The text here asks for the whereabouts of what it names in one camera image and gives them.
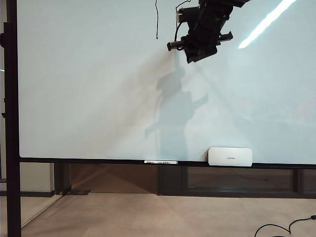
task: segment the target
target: beige floor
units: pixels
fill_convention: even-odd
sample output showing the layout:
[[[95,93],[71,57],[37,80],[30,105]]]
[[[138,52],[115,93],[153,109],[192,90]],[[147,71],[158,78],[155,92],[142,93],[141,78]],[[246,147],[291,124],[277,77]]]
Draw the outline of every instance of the beige floor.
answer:
[[[266,223],[287,226],[316,214],[313,199],[160,197],[153,194],[66,196],[22,229],[23,237],[252,237]],[[293,237],[313,237],[316,221]],[[276,228],[258,237],[289,236]]]
[[[61,196],[53,197],[22,197],[21,198],[21,223],[22,226],[36,217],[39,213],[60,199]],[[6,236],[6,197],[0,197],[0,236]]]

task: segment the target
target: white surface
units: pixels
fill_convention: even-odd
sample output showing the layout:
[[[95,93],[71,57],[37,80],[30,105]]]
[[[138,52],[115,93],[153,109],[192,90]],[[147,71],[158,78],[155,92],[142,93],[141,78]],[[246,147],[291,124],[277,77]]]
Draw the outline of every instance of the white surface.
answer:
[[[212,147],[208,150],[208,164],[218,166],[251,166],[249,148]]]
[[[245,49],[281,1],[235,8],[234,39],[189,65],[166,48],[179,2],[158,1],[156,40],[155,1],[18,0],[20,155],[204,161],[248,147],[253,162],[316,164],[316,1]]]

